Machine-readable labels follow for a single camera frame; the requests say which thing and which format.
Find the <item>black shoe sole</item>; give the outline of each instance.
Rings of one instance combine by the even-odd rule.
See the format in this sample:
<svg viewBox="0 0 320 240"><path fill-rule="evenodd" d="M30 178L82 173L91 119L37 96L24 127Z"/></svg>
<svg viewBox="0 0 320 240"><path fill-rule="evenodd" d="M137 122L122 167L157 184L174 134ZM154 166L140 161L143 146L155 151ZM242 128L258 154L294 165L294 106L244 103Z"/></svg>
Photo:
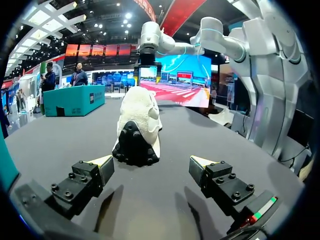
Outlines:
<svg viewBox="0 0 320 240"><path fill-rule="evenodd" d="M119 161L138 167L151 166L159 162L152 146L143 138L139 128L133 121L128 121L121 131L119 142L112 155Z"/></svg>

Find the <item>video screen image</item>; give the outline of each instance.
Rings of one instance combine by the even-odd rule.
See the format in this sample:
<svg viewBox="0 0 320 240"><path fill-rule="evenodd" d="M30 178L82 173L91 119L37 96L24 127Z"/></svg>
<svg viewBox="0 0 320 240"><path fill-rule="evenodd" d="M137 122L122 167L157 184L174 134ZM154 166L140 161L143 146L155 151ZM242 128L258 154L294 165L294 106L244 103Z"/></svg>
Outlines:
<svg viewBox="0 0 320 240"><path fill-rule="evenodd" d="M107 45L105 46L105 56L113 57L117 55L118 45Z"/></svg>
<svg viewBox="0 0 320 240"><path fill-rule="evenodd" d="M140 70L140 85L156 93L157 100L169 100L186 107L207 108L211 86L211 59L205 56L174 55L157 58L161 80L156 84L156 67Z"/></svg>
<svg viewBox="0 0 320 240"><path fill-rule="evenodd" d="M80 45L78 52L78 62L86 64L89 62L91 45Z"/></svg>
<svg viewBox="0 0 320 240"><path fill-rule="evenodd" d="M91 53L91 63L100 64L104 56L104 45L93 45Z"/></svg>
<svg viewBox="0 0 320 240"><path fill-rule="evenodd" d="M119 56L130 56L130 54L131 54L131 44L119 45Z"/></svg>
<svg viewBox="0 0 320 240"><path fill-rule="evenodd" d="M77 63L78 44L68 44L65 50L64 64L71 65Z"/></svg>

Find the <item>led screen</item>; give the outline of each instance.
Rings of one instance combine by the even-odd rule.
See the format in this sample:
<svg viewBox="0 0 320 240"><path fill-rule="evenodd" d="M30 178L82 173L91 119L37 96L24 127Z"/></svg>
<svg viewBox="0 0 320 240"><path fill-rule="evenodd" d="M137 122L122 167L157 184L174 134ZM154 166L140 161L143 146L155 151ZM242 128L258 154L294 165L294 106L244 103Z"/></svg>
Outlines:
<svg viewBox="0 0 320 240"><path fill-rule="evenodd" d="M102 63L102 58L104 55L104 45L93 45L92 46L92 53L91 53L91 62L93 64L100 64Z"/></svg>
<svg viewBox="0 0 320 240"><path fill-rule="evenodd" d="M175 55L157 58L161 80L156 84L152 68L140 71L140 85L156 93L157 100L182 106L207 108L211 85L211 59L204 56Z"/></svg>
<svg viewBox="0 0 320 240"><path fill-rule="evenodd" d="M89 62L91 45L80 45L78 52L78 62L86 64Z"/></svg>
<svg viewBox="0 0 320 240"><path fill-rule="evenodd" d="M129 56L131 54L131 44L119 45L119 56Z"/></svg>
<svg viewBox="0 0 320 240"><path fill-rule="evenodd" d="M105 46L105 56L116 56L118 45L107 45Z"/></svg>
<svg viewBox="0 0 320 240"><path fill-rule="evenodd" d="M68 46L66 46L65 58L64 58L65 65L71 65L71 64L77 63L77 59L78 59L77 51L78 51L77 44L68 44Z"/></svg>

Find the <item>teal display counter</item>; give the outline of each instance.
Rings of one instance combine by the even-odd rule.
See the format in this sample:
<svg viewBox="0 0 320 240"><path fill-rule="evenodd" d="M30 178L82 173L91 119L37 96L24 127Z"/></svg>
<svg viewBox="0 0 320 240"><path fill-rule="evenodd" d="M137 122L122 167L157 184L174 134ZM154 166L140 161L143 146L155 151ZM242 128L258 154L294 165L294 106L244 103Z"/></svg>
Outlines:
<svg viewBox="0 0 320 240"><path fill-rule="evenodd" d="M47 117L85 116L105 103L105 86L73 86L43 93Z"/></svg>

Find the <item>table surface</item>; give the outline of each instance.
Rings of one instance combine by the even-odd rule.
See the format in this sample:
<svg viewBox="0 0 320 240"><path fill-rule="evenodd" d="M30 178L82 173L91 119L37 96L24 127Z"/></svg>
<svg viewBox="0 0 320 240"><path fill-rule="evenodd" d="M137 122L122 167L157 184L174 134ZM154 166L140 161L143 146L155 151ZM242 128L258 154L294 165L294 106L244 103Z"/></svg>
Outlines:
<svg viewBox="0 0 320 240"><path fill-rule="evenodd" d="M77 161L111 154L117 138L121 99L85 117L40 117L14 132L6 144L21 178L46 189L59 183ZM215 240L232 218L206 199L189 175L191 155L226 161L255 193L270 190L289 212L303 183L285 166L233 131L185 107L159 102L163 130L160 161L138 168L114 162L115 173L99 198L72 221L116 240Z"/></svg>

